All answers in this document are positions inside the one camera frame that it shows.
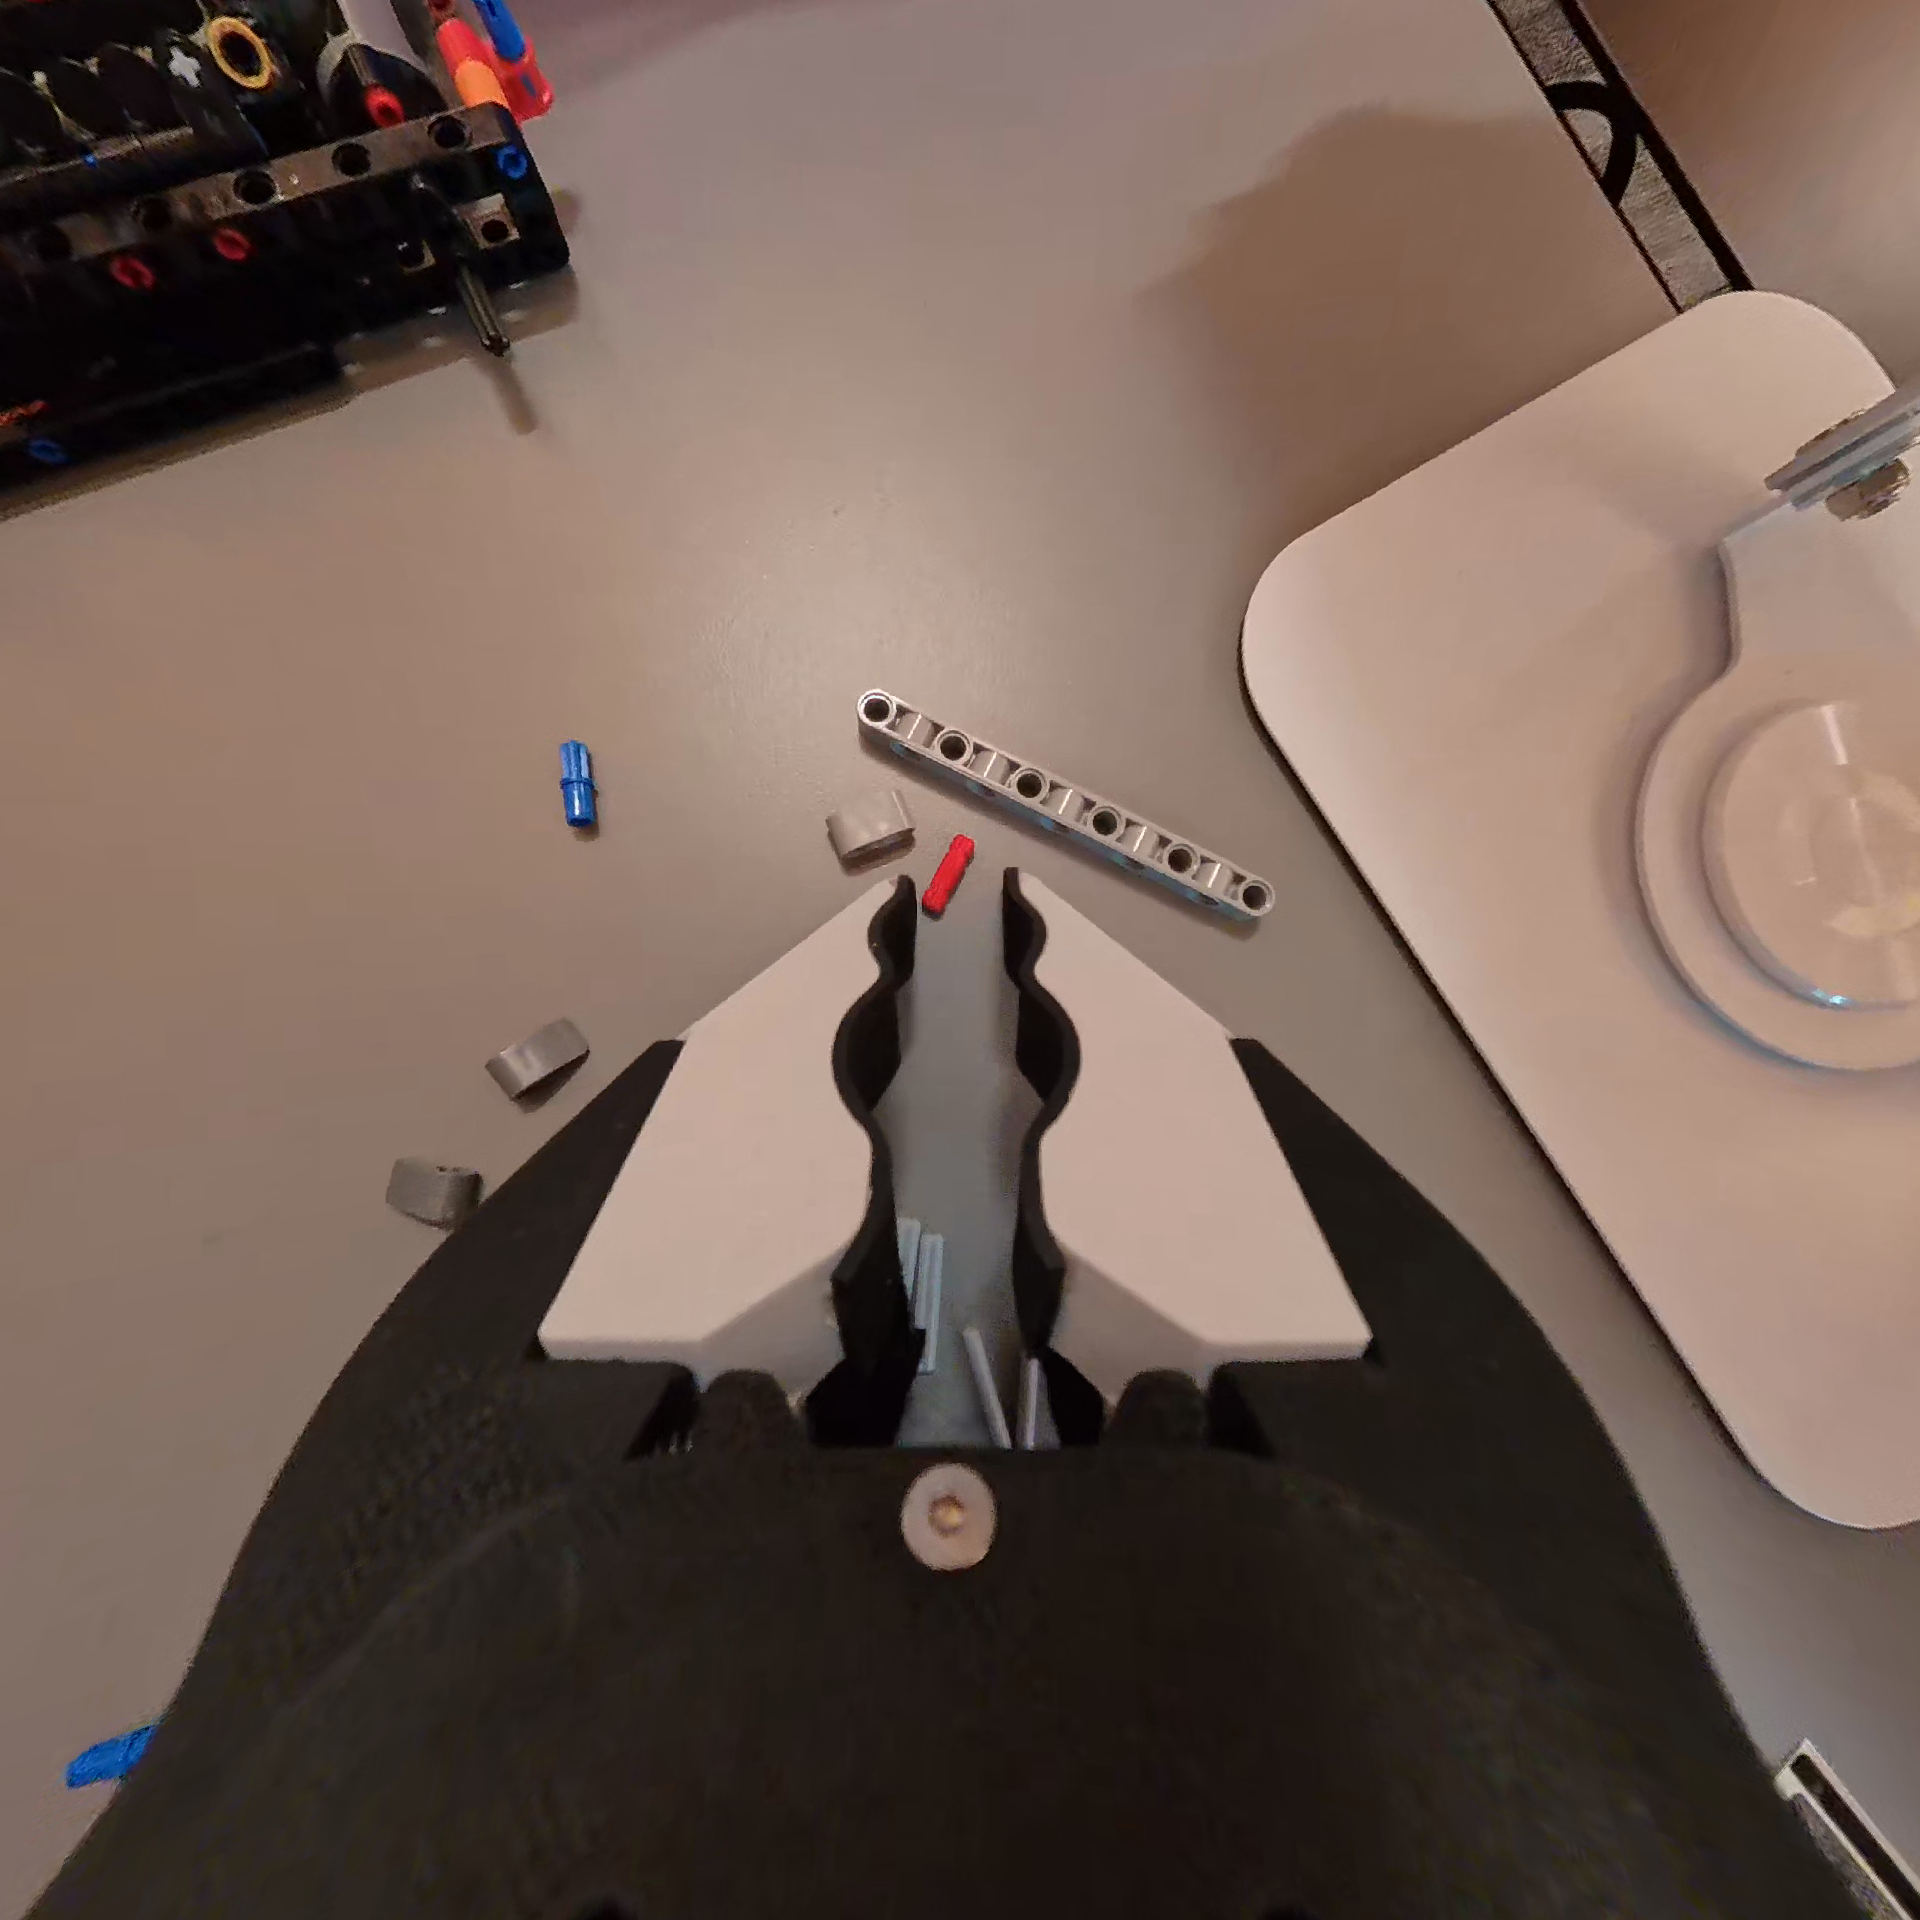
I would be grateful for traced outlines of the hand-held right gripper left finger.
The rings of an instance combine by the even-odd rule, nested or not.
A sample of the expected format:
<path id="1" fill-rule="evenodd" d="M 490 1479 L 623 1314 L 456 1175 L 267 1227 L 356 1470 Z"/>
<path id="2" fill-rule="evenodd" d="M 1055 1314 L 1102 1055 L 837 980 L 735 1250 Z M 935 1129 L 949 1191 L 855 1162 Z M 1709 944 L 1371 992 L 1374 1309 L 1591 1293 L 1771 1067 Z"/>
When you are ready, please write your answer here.
<path id="1" fill-rule="evenodd" d="M 821 1444 L 893 1444 L 922 1366 L 880 1104 L 918 965 L 911 879 L 880 883 L 679 1038 L 539 1350 L 760 1372 Z"/>

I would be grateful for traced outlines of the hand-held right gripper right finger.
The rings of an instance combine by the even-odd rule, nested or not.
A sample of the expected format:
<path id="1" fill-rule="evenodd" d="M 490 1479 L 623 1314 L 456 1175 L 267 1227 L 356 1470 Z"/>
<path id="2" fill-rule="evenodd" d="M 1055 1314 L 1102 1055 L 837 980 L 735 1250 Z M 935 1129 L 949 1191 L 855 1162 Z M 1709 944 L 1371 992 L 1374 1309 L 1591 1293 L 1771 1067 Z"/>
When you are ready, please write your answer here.
<path id="1" fill-rule="evenodd" d="M 1011 1241 L 1026 1360 L 1062 1444 L 1131 1381 L 1348 1363 L 1370 1320 L 1233 1037 L 1041 879 L 1006 869 L 1015 1065 L 1038 1098 Z"/>

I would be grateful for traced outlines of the long grey lego beam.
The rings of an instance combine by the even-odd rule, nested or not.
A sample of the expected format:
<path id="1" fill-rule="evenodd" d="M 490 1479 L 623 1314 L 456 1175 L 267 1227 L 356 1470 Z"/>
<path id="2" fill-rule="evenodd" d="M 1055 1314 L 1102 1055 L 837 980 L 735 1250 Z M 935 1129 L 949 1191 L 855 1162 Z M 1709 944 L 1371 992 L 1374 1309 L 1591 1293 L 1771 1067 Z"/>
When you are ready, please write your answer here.
<path id="1" fill-rule="evenodd" d="M 1030 829 L 1046 829 L 1233 924 L 1261 924 L 1277 905 L 1273 883 L 1200 841 L 1167 829 L 1134 806 L 976 731 L 947 724 L 887 690 L 874 686 L 855 698 L 855 724 L 868 744 L 884 749 L 906 769 L 918 769 L 918 774 L 964 790 Z"/>

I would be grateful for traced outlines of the lego car chassis assembly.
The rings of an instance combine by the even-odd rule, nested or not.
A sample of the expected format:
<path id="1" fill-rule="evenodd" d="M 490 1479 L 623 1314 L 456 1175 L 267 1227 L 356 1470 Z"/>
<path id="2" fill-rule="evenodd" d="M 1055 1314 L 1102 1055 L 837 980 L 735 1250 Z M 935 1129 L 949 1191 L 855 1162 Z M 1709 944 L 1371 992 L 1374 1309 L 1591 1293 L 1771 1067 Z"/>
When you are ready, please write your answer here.
<path id="1" fill-rule="evenodd" d="M 510 5 L 4 5 L 4 496 L 570 268 Z"/>

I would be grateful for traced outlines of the white monitor stand base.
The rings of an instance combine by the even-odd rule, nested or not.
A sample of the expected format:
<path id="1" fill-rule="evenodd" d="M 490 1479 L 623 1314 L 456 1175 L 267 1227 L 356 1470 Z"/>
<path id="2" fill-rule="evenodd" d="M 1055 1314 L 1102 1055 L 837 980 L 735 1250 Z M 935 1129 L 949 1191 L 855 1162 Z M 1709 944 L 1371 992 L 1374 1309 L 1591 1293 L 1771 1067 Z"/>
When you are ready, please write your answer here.
<path id="1" fill-rule="evenodd" d="M 1906 467 L 1917 390 L 1727 295 L 1288 546 L 1242 632 L 1748 1462 L 1851 1530 L 1917 1523 Z"/>

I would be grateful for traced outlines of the black patterned mat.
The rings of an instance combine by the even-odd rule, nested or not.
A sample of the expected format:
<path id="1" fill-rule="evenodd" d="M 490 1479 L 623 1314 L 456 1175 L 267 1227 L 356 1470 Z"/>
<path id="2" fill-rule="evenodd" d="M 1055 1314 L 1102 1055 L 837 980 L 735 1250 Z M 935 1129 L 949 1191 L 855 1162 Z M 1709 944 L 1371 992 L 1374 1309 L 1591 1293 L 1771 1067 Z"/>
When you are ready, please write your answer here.
<path id="1" fill-rule="evenodd" d="M 1490 5 L 1605 204 L 1681 314 L 1755 291 L 1734 245 L 1607 50 L 1586 5 Z"/>

